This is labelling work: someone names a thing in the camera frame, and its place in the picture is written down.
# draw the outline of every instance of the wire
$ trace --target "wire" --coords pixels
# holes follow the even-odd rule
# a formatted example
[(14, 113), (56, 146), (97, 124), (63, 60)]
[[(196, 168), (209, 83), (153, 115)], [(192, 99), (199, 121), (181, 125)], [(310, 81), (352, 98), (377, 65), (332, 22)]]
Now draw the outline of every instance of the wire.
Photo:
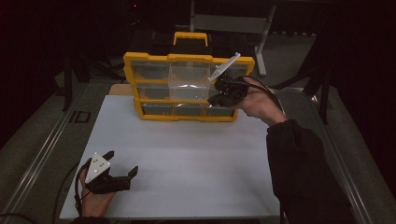
[(29, 221), (30, 223), (37, 224), (36, 222), (34, 222), (31, 218), (27, 217), (26, 215), (18, 214), (18, 213), (4, 213), (4, 214), (0, 214), (0, 217), (21, 217), (21, 218)]
[(81, 197), (80, 201), (82, 201), (83, 199), (85, 199), (85, 197), (87, 197), (90, 193), (91, 193), (91, 191), (88, 191), (88, 193), (86, 193), (84, 196)]
[(58, 206), (58, 202), (59, 202), (59, 198), (61, 196), (61, 192), (62, 192), (62, 187), (64, 186), (64, 183), (67, 180), (67, 177), (70, 176), (70, 174), (77, 168), (79, 162), (77, 162), (70, 170), (69, 172), (67, 172), (67, 175), (64, 177), (64, 180), (62, 181), (62, 185), (59, 187), (58, 190), (58, 194), (56, 195), (56, 200), (55, 200), (55, 204), (53, 205), (53, 212), (52, 212), (52, 223), (55, 224), (55, 217), (56, 217), (56, 212), (57, 212), (57, 206)]

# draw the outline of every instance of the white table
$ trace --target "white table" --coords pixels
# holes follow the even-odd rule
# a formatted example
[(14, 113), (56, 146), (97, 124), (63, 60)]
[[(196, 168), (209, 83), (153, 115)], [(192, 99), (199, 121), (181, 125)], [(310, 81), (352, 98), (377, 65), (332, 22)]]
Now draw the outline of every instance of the white table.
[[(79, 167), (109, 150), (115, 151), (112, 176), (139, 166), (131, 189), (116, 194), (110, 218), (279, 216), (266, 129), (243, 112), (235, 122), (141, 120), (132, 96), (108, 95)], [(78, 216), (74, 193), (73, 182), (60, 218)]]

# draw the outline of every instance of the cable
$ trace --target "cable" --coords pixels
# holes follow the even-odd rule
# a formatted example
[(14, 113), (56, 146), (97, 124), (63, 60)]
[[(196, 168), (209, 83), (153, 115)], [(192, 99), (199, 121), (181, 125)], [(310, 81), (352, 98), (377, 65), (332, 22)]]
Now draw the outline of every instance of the cable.
[(0, 217), (21, 217), (21, 218), (29, 221), (32, 224), (37, 224), (36, 222), (34, 222), (31, 218), (27, 217), (26, 215), (18, 214), (18, 213), (4, 213), (4, 214), (0, 214)]
[(81, 168), (78, 170), (78, 173), (76, 175), (76, 180), (75, 180), (75, 200), (76, 200), (76, 208), (78, 211), (78, 215), (81, 216), (82, 213), (82, 203), (81, 203), (81, 199), (79, 198), (79, 193), (78, 193), (78, 179), (79, 176), (81, 175), (82, 171), (87, 168), (88, 166), (90, 166), (91, 163), (91, 159), (88, 159), (87, 162), (85, 162), (84, 165), (81, 166)]
[(53, 212), (52, 212), (52, 223), (55, 224), (55, 217), (56, 217), (56, 211), (57, 211), (57, 206), (58, 206), (58, 202), (59, 202), (59, 198), (61, 196), (61, 192), (62, 192), (62, 187), (64, 186), (64, 183), (67, 180), (67, 177), (70, 176), (70, 174), (77, 168), (79, 162), (77, 162), (70, 170), (69, 172), (67, 172), (67, 175), (64, 177), (64, 180), (62, 181), (62, 185), (59, 187), (58, 190), (58, 194), (56, 195), (56, 199), (55, 199), (55, 205), (53, 205)]

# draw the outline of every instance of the plastic drawer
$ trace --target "plastic drawer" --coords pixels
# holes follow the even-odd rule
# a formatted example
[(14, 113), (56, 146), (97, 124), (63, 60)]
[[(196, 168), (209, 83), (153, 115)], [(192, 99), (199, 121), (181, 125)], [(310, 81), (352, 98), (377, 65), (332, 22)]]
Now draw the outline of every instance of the plastic drawer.
[(142, 104), (145, 115), (173, 115), (172, 104)]
[(204, 114), (203, 105), (178, 104), (175, 105), (177, 116), (202, 116)]
[(169, 63), (131, 61), (131, 66), (135, 79), (168, 79)]
[(211, 106), (206, 108), (206, 115), (212, 117), (231, 117), (233, 110), (221, 106)]
[(169, 88), (167, 84), (137, 84), (140, 99), (168, 99)]

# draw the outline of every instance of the black sleeve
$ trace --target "black sleeve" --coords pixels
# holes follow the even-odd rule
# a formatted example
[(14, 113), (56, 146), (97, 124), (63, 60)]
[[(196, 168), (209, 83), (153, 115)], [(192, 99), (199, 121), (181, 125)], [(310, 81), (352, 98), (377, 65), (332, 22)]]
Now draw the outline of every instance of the black sleeve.
[(110, 224), (110, 220), (104, 217), (77, 217), (70, 224)]
[(290, 224), (356, 223), (320, 138), (295, 120), (268, 129), (273, 190)]

